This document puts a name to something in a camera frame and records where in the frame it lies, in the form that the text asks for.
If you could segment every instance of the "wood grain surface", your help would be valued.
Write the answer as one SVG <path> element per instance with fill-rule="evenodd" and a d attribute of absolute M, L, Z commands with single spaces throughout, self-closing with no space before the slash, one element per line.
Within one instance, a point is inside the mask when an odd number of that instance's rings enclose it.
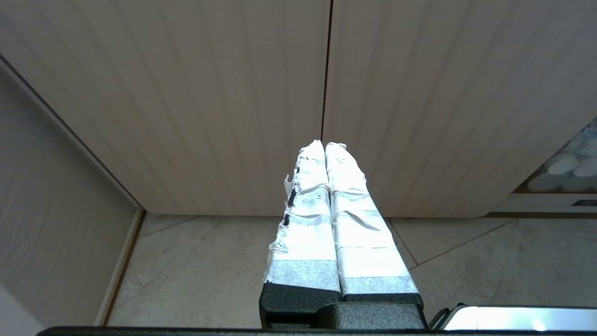
<path fill-rule="evenodd" d="M 597 115 L 596 10 L 334 2 L 324 140 L 384 216 L 482 216 Z"/>
<path fill-rule="evenodd" d="M 2 2 L 0 53 L 153 213 L 279 215 L 329 1 Z"/>
<path fill-rule="evenodd" d="M 137 210 L 0 70 L 0 335 L 93 325 Z"/>

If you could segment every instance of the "tile floor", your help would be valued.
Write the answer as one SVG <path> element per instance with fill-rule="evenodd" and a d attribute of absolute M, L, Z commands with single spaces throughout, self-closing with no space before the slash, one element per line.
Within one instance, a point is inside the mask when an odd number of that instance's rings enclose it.
<path fill-rule="evenodd" d="M 277 217 L 156 216 L 109 324 L 259 328 Z M 597 220 L 389 219 L 425 315 L 466 304 L 597 306 Z"/>

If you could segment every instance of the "baseboard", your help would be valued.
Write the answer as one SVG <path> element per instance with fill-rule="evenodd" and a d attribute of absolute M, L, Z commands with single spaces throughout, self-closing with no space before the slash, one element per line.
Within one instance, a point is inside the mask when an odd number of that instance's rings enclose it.
<path fill-rule="evenodd" d="M 110 312 L 112 311 L 113 302 L 116 299 L 118 289 L 122 282 L 124 271 L 128 265 L 128 260 L 134 248 L 134 243 L 139 235 L 139 229 L 145 215 L 143 208 L 138 208 L 131 221 L 131 226 L 128 229 L 127 237 L 124 240 L 120 255 L 112 272 L 112 277 L 108 283 L 106 294 L 101 302 L 100 310 L 97 313 L 96 321 L 93 323 L 94 326 L 104 326 L 107 324 L 107 320 L 110 318 Z"/>
<path fill-rule="evenodd" d="M 484 217 L 488 218 L 570 218 L 570 219 L 596 219 L 597 213 L 578 212 L 490 212 Z"/>

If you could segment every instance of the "cabinet door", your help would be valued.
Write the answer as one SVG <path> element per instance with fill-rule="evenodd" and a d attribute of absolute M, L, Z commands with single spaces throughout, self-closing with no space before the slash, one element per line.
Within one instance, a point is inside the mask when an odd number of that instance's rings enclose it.
<path fill-rule="evenodd" d="M 518 186 L 516 192 L 594 194 L 597 191 L 596 188 L 597 118 Z M 579 206 L 595 206 L 597 203 L 589 201 L 580 202 L 580 204 L 582 205 Z"/>
<path fill-rule="evenodd" d="M 336 1 L 324 140 L 384 216 L 482 216 L 597 115 L 595 1 Z"/>
<path fill-rule="evenodd" d="M 7 1 L 0 53 L 148 211 L 277 215 L 328 1 Z"/>

